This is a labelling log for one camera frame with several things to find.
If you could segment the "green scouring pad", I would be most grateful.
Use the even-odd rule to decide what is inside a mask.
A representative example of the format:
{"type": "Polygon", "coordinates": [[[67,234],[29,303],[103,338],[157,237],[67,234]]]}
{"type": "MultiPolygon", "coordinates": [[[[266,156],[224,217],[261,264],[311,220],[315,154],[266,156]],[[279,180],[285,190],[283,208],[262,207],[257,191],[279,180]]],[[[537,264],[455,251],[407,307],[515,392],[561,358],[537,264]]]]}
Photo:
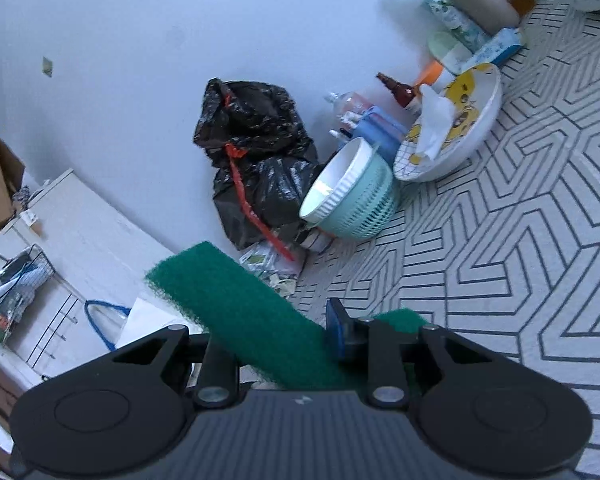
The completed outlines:
{"type": "Polygon", "coordinates": [[[366,326],[337,298],[317,324],[210,243],[167,258],[146,275],[151,288],[220,346],[286,390],[351,390],[366,381],[366,326]]]}

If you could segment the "white ribbed bowl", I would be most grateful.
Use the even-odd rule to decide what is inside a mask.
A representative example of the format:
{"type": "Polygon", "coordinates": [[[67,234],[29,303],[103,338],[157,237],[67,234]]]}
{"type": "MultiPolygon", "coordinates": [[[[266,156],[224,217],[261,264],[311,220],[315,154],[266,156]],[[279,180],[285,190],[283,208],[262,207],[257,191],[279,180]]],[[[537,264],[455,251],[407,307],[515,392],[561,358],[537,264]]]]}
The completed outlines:
{"type": "Polygon", "coordinates": [[[325,166],[306,193],[299,216],[311,224],[325,220],[362,178],[376,155],[363,138],[349,141],[325,166]]]}

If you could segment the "small white black jar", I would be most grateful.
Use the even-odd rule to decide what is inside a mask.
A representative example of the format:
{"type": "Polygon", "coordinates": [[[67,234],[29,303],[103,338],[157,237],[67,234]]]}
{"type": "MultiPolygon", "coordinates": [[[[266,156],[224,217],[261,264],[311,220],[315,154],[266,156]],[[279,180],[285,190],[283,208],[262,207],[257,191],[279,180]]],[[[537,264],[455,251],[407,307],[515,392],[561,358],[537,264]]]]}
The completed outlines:
{"type": "Polygon", "coordinates": [[[334,238],[328,233],[321,231],[320,229],[313,228],[306,232],[306,236],[300,242],[300,246],[307,252],[314,252],[314,254],[322,254],[334,241],[334,238]]]}

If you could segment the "crumpled wrappers pile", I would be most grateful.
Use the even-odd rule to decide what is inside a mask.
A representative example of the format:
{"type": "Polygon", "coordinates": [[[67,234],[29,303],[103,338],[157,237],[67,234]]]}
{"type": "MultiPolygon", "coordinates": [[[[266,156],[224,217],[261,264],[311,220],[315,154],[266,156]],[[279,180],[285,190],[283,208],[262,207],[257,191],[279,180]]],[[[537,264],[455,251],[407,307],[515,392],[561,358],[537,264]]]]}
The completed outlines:
{"type": "Polygon", "coordinates": [[[260,242],[245,249],[240,265],[274,289],[279,296],[290,298],[297,288],[298,279],[306,262],[306,251],[291,247],[292,259],[281,255],[270,242],[260,242]]]}

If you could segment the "teal colander basket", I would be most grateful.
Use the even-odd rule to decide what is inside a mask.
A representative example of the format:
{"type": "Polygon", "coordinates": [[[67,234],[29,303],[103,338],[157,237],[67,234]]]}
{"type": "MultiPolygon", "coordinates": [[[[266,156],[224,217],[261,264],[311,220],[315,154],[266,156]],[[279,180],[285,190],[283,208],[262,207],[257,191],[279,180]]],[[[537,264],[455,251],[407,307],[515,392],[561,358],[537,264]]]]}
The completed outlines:
{"type": "Polygon", "coordinates": [[[391,169],[381,160],[370,165],[361,179],[317,227],[349,240],[376,236],[398,209],[400,190],[391,169]]]}

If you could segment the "blue organizer holder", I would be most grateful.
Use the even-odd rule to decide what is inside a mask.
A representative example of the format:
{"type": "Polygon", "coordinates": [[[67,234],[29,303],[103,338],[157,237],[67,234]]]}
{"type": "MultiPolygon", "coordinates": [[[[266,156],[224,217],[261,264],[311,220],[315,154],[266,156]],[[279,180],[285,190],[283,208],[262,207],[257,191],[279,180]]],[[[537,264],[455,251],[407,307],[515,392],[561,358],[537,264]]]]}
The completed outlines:
{"type": "Polygon", "coordinates": [[[407,128],[389,116],[378,106],[372,106],[364,113],[348,110],[340,117],[342,128],[347,131],[347,140],[363,138],[377,153],[392,166],[399,148],[407,135],[407,128]]]}

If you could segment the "black garbage bag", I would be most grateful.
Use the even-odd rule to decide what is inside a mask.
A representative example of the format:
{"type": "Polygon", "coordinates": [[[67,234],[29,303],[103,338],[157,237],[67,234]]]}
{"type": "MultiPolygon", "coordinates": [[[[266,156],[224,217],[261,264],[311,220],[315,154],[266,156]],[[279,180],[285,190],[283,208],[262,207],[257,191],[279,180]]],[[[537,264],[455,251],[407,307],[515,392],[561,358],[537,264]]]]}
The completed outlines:
{"type": "Polygon", "coordinates": [[[297,243],[308,224],[300,206],[323,166],[286,89],[212,78],[193,142],[216,169],[213,203],[238,250],[265,240],[297,243]]]}

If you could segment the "white tissue paper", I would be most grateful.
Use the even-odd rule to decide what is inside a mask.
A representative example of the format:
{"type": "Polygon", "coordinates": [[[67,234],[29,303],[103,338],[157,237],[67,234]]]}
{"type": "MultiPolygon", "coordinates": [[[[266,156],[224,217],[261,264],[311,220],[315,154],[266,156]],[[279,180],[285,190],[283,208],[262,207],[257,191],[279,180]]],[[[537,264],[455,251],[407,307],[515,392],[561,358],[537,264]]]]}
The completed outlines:
{"type": "Polygon", "coordinates": [[[422,96],[422,112],[419,117],[420,130],[415,154],[434,160],[452,129],[455,105],[428,84],[422,84],[419,90],[422,96]]]}

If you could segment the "brown glass bottle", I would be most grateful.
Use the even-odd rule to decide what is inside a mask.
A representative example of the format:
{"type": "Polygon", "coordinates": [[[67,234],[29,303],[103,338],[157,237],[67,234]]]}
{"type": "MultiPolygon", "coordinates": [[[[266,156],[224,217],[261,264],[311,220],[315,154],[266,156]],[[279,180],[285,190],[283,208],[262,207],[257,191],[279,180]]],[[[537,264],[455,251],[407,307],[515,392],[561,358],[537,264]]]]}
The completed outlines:
{"type": "Polygon", "coordinates": [[[404,110],[418,104],[418,93],[414,87],[409,84],[402,84],[402,82],[381,72],[376,74],[376,78],[392,94],[393,99],[400,107],[404,108],[404,110]]]}

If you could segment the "cartoon printed plate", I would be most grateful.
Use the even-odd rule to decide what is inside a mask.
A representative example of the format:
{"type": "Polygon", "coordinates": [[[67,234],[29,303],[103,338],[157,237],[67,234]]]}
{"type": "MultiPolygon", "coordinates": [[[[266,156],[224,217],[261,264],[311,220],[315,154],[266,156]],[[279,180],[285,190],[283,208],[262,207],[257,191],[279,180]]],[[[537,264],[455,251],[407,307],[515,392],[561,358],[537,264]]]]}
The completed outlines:
{"type": "Polygon", "coordinates": [[[501,71],[491,63],[479,64],[458,75],[439,94],[455,105],[452,129],[434,160],[420,157],[415,154],[420,130],[418,118],[405,136],[393,163],[394,176],[400,181],[440,179],[474,154],[486,140],[500,112],[503,101],[501,71]]]}

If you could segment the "orange lid jar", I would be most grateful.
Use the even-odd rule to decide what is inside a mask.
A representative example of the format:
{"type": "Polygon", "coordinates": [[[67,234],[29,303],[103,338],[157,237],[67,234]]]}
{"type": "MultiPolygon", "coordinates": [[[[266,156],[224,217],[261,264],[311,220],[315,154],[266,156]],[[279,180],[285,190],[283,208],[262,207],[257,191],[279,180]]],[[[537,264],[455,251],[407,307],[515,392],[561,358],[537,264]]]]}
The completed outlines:
{"type": "Polygon", "coordinates": [[[437,93],[443,92],[455,80],[456,76],[439,61],[431,61],[420,73],[414,89],[418,96],[422,94],[422,86],[426,84],[437,93]]]}

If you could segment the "light green tube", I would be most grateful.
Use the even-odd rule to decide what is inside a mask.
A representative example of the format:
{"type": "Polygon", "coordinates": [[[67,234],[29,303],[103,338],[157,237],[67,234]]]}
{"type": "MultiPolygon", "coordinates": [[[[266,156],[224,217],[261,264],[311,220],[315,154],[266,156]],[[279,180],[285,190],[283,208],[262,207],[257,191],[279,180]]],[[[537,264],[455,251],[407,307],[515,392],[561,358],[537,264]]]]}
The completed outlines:
{"type": "Polygon", "coordinates": [[[455,75],[463,71],[464,65],[472,57],[471,50],[444,30],[431,34],[427,46],[432,57],[455,75]]]}

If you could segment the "blue wet wipes pack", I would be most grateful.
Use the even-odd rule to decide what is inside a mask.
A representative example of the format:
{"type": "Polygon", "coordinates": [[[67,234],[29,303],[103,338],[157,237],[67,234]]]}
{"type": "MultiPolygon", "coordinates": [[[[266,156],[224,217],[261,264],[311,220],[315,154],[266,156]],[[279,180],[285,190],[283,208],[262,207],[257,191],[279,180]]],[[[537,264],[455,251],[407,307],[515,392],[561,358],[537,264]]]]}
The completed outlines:
{"type": "Polygon", "coordinates": [[[524,36],[519,28],[503,28],[463,65],[463,70],[483,63],[502,66],[523,47],[524,36]]]}

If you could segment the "teal spray bottle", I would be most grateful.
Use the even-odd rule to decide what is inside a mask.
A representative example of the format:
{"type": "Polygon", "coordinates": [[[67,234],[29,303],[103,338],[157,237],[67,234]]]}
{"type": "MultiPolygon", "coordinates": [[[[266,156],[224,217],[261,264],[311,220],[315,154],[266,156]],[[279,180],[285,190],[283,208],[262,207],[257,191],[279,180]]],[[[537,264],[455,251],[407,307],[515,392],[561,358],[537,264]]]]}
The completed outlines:
{"type": "Polygon", "coordinates": [[[491,37],[471,18],[446,0],[417,0],[470,51],[477,52],[491,37]]]}

